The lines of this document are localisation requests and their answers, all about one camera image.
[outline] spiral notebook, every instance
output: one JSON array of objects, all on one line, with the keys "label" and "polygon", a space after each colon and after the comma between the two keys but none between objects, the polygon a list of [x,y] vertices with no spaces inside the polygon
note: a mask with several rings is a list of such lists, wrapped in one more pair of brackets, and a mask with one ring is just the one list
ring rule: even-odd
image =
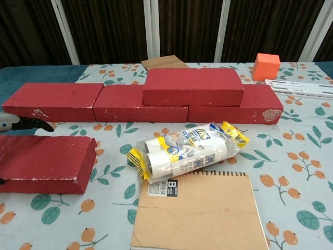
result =
[{"label": "spiral notebook", "polygon": [[193,171],[144,182],[132,250],[268,250],[249,177]]}]

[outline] red brick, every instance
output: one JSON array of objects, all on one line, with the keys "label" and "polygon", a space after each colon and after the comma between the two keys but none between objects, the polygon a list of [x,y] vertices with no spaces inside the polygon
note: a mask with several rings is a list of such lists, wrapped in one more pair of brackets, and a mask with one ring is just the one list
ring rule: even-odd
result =
[{"label": "red brick", "polygon": [[83,194],[96,158],[86,136],[0,136],[0,192]]},{"label": "red brick", "polygon": [[102,83],[26,83],[4,104],[7,113],[44,121],[95,121],[94,102]]},{"label": "red brick", "polygon": [[245,85],[239,107],[189,107],[188,121],[275,124],[282,111],[283,105],[271,87],[251,84]]},{"label": "red brick", "polygon": [[239,106],[244,86],[234,69],[150,69],[144,85],[149,106]]},{"label": "red brick", "polygon": [[99,122],[186,122],[187,111],[187,107],[145,106],[142,85],[107,86],[94,105]]}]

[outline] orange foam cube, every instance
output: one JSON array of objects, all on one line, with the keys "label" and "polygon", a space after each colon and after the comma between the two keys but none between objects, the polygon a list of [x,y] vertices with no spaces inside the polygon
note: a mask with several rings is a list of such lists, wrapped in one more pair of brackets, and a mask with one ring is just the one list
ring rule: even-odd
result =
[{"label": "orange foam cube", "polygon": [[255,59],[252,79],[263,82],[265,79],[274,80],[280,68],[280,58],[278,55],[257,54]]}]

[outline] table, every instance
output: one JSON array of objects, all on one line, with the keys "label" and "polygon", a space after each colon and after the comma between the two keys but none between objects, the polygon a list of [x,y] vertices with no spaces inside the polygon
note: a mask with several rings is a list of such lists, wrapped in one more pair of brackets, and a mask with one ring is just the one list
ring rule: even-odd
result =
[{"label": "table", "polygon": [[[257,83],[251,80],[251,63],[188,65],[234,68],[244,84]],[[141,64],[89,65],[77,83],[144,84],[146,75]],[[333,84],[311,62],[283,62],[277,78]],[[205,170],[248,173],[271,250],[333,249],[333,102],[278,97],[285,108],[279,123],[236,124],[250,143],[241,154]],[[0,223],[1,249],[19,249],[24,243],[49,250],[78,249],[76,245],[80,249],[129,249],[140,179],[125,154],[138,141],[193,125],[56,122],[53,126],[54,133],[37,130],[36,135],[87,135],[98,141],[86,193],[0,194],[0,204],[5,204],[0,205],[0,221],[8,222]],[[295,235],[285,241],[290,231]]]}]

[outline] dark brown curtain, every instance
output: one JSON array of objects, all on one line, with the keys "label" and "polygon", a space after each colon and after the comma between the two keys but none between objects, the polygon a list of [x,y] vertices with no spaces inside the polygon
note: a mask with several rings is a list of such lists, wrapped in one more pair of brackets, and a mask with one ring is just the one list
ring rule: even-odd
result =
[{"label": "dark brown curtain", "polygon": [[213,62],[222,0],[159,0],[161,56]]},{"label": "dark brown curtain", "polygon": [[233,0],[222,62],[251,62],[257,53],[297,61],[324,0]]},{"label": "dark brown curtain", "polygon": [[331,23],[314,61],[333,61],[333,23]]},{"label": "dark brown curtain", "polygon": [[50,1],[0,1],[0,67],[71,64]]},{"label": "dark brown curtain", "polygon": [[142,0],[62,0],[81,64],[147,59]]}]

